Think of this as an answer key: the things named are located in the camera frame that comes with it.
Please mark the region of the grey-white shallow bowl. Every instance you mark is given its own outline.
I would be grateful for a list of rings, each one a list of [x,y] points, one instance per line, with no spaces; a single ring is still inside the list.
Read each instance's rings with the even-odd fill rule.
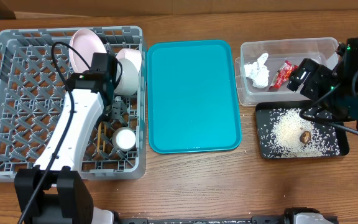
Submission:
[[[123,68],[122,75],[114,93],[121,96],[131,96],[136,93],[139,86],[139,73],[135,65],[128,59],[118,60]]]

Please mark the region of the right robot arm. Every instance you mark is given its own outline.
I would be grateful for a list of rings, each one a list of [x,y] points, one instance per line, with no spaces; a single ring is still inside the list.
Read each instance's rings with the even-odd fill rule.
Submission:
[[[301,110],[301,118],[358,136],[358,37],[340,43],[336,53],[341,59],[332,69],[304,59],[289,76],[287,87],[312,101],[307,110],[317,108],[333,116],[306,116]]]

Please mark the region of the pink small bowl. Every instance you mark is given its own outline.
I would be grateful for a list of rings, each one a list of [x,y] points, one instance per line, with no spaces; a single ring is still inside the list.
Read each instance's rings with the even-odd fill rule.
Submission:
[[[116,54],[116,58],[122,59],[128,59],[129,61],[131,61],[137,72],[139,73],[141,70],[141,66],[142,66],[142,53],[139,50],[135,50],[135,49],[121,49],[117,54]]]

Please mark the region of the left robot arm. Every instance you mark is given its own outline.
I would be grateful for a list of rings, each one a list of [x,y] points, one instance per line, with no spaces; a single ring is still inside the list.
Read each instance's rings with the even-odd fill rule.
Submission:
[[[115,223],[114,212],[94,206],[80,171],[93,128],[109,118],[121,67],[95,53],[87,70],[63,81],[65,105],[52,137],[33,168],[14,179],[19,223]]]

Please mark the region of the red snack wrapper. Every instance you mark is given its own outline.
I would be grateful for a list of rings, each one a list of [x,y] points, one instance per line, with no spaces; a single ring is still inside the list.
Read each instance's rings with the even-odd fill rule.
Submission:
[[[298,66],[290,63],[288,60],[277,70],[269,90],[278,90],[286,81],[289,80],[291,73],[297,69]]]

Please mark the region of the white paper cup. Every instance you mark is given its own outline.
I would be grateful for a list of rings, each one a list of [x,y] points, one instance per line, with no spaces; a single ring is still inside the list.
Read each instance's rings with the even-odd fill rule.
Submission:
[[[136,144],[135,132],[128,127],[119,128],[113,132],[111,142],[116,149],[130,151]]]

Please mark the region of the white tissue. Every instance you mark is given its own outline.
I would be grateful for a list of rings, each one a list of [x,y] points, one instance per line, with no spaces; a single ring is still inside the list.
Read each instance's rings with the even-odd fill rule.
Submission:
[[[252,80],[253,87],[261,89],[268,86],[269,70],[265,65],[268,57],[268,53],[263,53],[254,63],[244,65],[245,76]]]

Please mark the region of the brown food scrap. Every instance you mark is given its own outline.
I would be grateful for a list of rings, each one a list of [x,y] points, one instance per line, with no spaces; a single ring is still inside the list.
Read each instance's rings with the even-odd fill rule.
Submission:
[[[300,136],[300,142],[308,144],[312,140],[312,135],[309,131],[304,131]]]

